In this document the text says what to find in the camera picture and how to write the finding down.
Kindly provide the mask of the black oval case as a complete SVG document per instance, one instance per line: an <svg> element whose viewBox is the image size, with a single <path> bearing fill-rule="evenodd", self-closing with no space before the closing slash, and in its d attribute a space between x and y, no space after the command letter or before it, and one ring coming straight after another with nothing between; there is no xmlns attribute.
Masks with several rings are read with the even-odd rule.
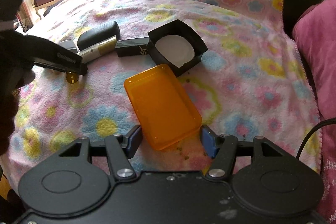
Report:
<svg viewBox="0 0 336 224"><path fill-rule="evenodd" d="M77 40L77 46L82 51L113 36L120 39L120 28L116 21L110 20L83 32Z"/></svg>

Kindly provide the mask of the orange translucent plastic box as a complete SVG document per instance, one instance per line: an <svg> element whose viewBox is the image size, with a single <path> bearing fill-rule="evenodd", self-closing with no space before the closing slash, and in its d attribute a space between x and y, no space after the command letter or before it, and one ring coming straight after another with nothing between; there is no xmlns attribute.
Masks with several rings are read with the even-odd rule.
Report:
<svg viewBox="0 0 336 224"><path fill-rule="evenodd" d="M133 75L123 86L152 149L165 149L199 132L202 117L168 65Z"/></svg>

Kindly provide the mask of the black powder compact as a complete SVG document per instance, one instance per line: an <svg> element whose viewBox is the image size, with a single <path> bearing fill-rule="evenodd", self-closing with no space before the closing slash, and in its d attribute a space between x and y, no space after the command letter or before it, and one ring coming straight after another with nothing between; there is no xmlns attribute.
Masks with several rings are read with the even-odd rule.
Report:
<svg viewBox="0 0 336 224"><path fill-rule="evenodd" d="M157 65L166 64L179 77L199 64L208 51L203 39L177 19L150 31L144 38L119 40L118 57L149 55Z"/></svg>

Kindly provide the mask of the white power plug adapter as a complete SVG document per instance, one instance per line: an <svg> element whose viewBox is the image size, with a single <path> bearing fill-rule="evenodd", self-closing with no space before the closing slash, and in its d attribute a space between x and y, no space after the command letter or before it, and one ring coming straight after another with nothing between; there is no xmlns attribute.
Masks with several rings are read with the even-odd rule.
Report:
<svg viewBox="0 0 336 224"><path fill-rule="evenodd" d="M78 53L78 48L74 42L74 40L64 40L59 42L59 45L67 50L69 50L72 53L77 54Z"/></svg>

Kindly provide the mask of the small white yellow tube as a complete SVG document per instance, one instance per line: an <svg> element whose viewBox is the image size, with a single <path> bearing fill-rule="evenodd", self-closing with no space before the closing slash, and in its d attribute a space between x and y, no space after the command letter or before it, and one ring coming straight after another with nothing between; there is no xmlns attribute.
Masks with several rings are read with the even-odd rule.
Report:
<svg viewBox="0 0 336 224"><path fill-rule="evenodd" d="M82 63L87 64L114 51L116 44L117 38L116 36L113 36L100 43L96 43L84 50L81 50L78 55L82 57Z"/></svg>

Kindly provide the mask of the pink pillow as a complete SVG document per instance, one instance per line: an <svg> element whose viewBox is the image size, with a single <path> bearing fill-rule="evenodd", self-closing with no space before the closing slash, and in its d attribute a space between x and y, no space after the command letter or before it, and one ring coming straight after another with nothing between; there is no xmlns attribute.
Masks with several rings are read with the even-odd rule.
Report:
<svg viewBox="0 0 336 224"><path fill-rule="evenodd" d="M335 118L335 0L307 9L292 35L312 73L321 119ZM322 128L322 159L325 192L318 211L335 223L335 125Z"/></svg>

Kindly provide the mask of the gold lipstick tube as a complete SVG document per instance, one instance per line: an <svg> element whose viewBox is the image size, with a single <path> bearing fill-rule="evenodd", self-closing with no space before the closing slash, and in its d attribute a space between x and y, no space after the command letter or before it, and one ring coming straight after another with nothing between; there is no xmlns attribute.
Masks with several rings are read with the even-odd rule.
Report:
<svg viewBox="0 0 336 224"><path fill-rule="evenodd" d="M77 83L79 80L79 75L76 73L72 73L72 72L66 72L66 81L69 84L75 84Z"/></svg>

